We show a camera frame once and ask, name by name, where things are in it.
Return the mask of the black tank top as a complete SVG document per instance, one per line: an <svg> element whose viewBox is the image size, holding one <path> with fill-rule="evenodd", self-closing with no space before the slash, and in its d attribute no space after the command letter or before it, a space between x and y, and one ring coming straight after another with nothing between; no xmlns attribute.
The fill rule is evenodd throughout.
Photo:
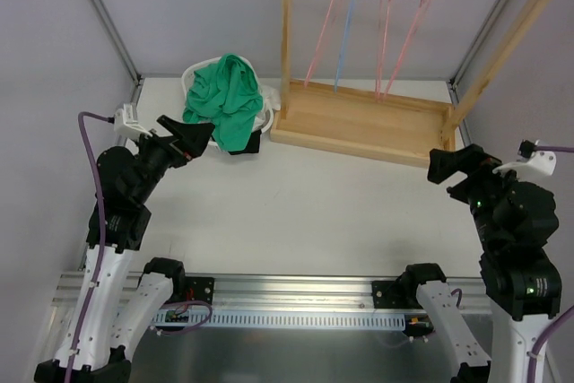
<svg viewBox="0 0 574 383"><path fill-rule="evenodd" d="M242 154L258 154L260 151L261 134L262 132L260 130L252 132L246 147L239 151L229 151L229 155L236 156Z"/></svg>

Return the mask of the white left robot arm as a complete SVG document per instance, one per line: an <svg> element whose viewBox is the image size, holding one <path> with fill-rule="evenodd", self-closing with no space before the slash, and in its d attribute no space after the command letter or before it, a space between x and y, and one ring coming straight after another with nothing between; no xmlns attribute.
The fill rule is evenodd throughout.
<svg viewBox="0 0 574 383"><path fill-rule="evenodd" d="M190 300L183 263L155 257L144 267L129 302L119 305L129 266L151 220L147 199L168 170L184 167L204 153L214 126L160 116L157 121L168 133L159 136L125 114L125 109L118 109L112 117L97 119L133 141L138 152L113 146L99 156L85 128L90 113L78 116L96 204L74 314L55 356L35 369L36 382L127 382L135 350L152 318L164 306L178 308Z"/></svg>

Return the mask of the cream tank top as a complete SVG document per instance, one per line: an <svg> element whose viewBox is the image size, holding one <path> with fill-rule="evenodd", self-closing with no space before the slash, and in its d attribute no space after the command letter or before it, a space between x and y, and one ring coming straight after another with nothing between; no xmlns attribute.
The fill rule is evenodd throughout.
<svg viewBox="0 0 574 383"><path fill-rule="evenodd" d="M281 109L282 101L279 91L272 86L260 84L259 92L262 96L263 107L255 116L252 131L260 130L264 134L273 125L274 114Z"/></svg>

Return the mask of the green tank top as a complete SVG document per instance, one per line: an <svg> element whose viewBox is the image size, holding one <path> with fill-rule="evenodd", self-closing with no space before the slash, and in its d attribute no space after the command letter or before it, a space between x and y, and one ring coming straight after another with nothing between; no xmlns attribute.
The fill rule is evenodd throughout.
<svg viewBox="0 0 574 383"><path fill-rule="evenodd" d="M212 137L220 149L241 152L248 146L263 107L252 67L229 53L194 71L182 118L188 124L214 125Z"/></svg>

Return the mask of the pink hanger with cream top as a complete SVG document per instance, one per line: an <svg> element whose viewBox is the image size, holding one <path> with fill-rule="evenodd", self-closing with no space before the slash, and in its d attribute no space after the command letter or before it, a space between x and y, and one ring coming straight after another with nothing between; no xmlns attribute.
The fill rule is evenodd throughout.
<svg viewBox="0 0 574 383"><path fill-rule="evenodd" d="M384 98L382 91L382 78L385 64L385 57L387 53L387 34L389 25L389 15L392 9L393 0L379 0L378 6L378 30L379 30L379 44L377 53L377 78L375 86L376 100Z"/></svg>

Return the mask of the pink wire hanger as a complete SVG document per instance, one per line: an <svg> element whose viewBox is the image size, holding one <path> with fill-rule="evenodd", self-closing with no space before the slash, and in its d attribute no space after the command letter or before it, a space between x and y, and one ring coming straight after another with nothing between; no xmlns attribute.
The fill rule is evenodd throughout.
<svg viewBox="0 0 574 383"><path fill-rule="evenodd" d="M321 31L317 38L317 44L315 47L314 55L310 61L307 74L304 79L304 86L307 87L311 81L314 73L316 72L317 66L320 63L321 57L323 55L323 50L325 49L328 41L328 33L335 25L337 15L339 14L343 0L329 0L329 4L326 10L326 15L323 20Z"/></svg>

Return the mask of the blue wire hanger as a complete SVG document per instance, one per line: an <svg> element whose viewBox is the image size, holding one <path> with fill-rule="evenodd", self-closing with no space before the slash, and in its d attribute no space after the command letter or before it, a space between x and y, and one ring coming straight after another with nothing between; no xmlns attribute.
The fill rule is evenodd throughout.
<svg viewBox="0 0 574 383"><path fill-rule="evenodd" d="M352 25L352 16L354 10L355 0L349 0L349 6L347 10L347 14L344 21L344 33L342 36L341 47L339 50L339 56L337 61L337 68L335 72L335 83L334 83L334 91L338 91L339 87L339 80L341 78L341 74L344 68L344 61L346 57L346 51L348 47L348 40L350 35L350 28Z"/></svg>

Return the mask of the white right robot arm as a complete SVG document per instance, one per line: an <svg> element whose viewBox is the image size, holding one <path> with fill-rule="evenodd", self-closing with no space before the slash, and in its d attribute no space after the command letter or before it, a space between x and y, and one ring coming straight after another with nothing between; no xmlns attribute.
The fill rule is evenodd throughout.
<svg viewBox="0 0 574 383"><path fill-rule="evenodd" d="M430 151L429 182L465 174L447 193L468 205L483 250L479 266L491 304L491 352L476 342L438 265L408 265L396 281L403 302L430 319L452 381L542 381L548 339L573 311L560 311L561 276L544 252L559 228L554 195L536 182L554 173L558 153L570 151L524 141L519 160L508 163L476 144Z"/></svg>

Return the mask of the pink hanger with green top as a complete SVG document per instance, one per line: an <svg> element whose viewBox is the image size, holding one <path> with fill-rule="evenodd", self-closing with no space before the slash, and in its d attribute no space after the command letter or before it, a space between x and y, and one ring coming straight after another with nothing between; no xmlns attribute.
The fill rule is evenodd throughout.
<svg viewBox="0 0 574 383"><path fill-rule="evenodd" d="M413 42L413 38L414 38L415 34L417 33L419 27L421 26L421 24L424 20L424 16L428 11L428 9L431 5L431 2L432 2L432 0L420 0L419 1L418 8L415 12L415 15L413 17L413 20L412 20L412 23L409 27L409 30L406 34L404 44L401 47L401 51L399 53L398 59L396 60L395 67L393 69L393 72L392 72L390 78L388 79L387 87L384 90L384 93L383 93L384 99L389 94L391 87L392 87L392 84L394 83L396 77L398 76L398 73L400 72L400 70L403 66L404 60L405 60L406 55L407 55L407 51Z"/></svg>

